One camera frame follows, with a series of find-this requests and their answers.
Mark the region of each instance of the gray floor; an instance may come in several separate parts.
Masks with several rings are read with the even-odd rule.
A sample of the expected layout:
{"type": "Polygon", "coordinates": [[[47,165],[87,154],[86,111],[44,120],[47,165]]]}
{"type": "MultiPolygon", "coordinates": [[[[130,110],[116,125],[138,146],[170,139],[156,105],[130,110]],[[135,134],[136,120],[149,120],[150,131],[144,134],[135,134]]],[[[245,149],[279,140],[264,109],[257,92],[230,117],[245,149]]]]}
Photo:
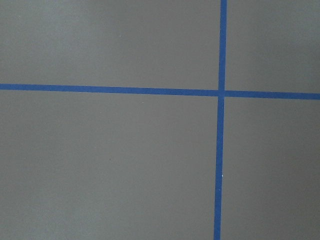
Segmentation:
{"type": "MultiPolygon", "coordinates": [[[[320,2],[228,1],[226,89],[320,93],[320,2]]],[[[217,89],[218,0],[0,0],[0,83],[217,89]]],[[[0,92],[0,239],[212,240],[217,98],[0,92]]],[[[320,101],[226,98],[222,240],[320,239],[320,101]]]]}
{"type": "Polygon", "coordinates": [[[218,87],[219,1],[0,4],[0,83],[218,87]]]}
{"type": "Polygon", "coordinates": [[[0,102],[0,239],[213,238],[217,99],[5,91],[0,102]]]}

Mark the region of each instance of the gray surface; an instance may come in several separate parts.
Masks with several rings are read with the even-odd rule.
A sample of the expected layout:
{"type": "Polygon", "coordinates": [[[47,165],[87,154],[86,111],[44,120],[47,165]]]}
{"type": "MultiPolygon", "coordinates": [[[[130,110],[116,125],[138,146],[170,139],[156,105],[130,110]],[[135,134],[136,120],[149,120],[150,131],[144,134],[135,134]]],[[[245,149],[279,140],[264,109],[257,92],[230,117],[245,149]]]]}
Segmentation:
{"type": "Polygon", "coordinates": [[[222,240],[320,239],[320,101],[227,98],[222,240]]]}
{"type": "Polygon", "coordinates": [[[229,0],[226,88],[320,92],[320,1],[229,0]]]}
{"type": "Polygon", "coordinates": [[[1,0],[0,23],[0,83],[218,87],[217,0],[1,0]]]}
{"type": "Polygon", "coordinates": [[[0,239],[211,240],[217,100],[2,91],[0,239]]]}

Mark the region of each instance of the floor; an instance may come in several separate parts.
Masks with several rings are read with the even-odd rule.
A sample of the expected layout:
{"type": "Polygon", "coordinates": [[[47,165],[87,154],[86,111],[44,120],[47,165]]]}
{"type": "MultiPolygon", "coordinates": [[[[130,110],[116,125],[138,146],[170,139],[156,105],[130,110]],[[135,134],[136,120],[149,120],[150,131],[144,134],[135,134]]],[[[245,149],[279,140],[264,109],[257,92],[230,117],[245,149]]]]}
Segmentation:
{"type": "Polygon", "coordinates": [[[0,239],[320,239],[319,1],[0,5],[0,239]]]}

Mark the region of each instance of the vertical blue line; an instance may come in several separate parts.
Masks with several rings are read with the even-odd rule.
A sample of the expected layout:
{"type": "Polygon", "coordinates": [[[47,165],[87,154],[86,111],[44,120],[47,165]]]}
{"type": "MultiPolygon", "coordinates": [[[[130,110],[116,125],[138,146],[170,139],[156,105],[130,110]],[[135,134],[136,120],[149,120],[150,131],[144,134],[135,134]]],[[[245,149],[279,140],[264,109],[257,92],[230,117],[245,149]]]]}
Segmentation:
{"type": "Polygon", "coordinates": [[[224,152],[225,85],[227,44],[227,0],[220,2],[219,86],[216,127],[214,240],[221,239],[222,174],[224,152]]]}

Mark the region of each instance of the gray panel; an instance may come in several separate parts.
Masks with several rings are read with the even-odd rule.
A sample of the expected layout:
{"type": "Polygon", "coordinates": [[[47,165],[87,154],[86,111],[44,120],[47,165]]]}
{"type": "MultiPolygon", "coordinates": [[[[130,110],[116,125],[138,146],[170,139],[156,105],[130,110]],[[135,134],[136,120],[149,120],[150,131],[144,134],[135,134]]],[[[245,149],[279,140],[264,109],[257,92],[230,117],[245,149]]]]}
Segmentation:
{"type": "Polygon", "coordinates": [[[216,89],[220,1],[1,0],[0,83],[216,89]]]}
{"type": "Polygon", "coordinates": [[[320,92],[320,1],[230,0],[226,88],[320,92]]]}
{"type": "Polygon", "coordinates": [[[228,98],[223,240],[320,239],[320,102],[228,98]]]}
{"type": "Polygon", "coordinates": [[[215,98],[2,91],[0,102],[0,239],[212,239],[215,98]]]}

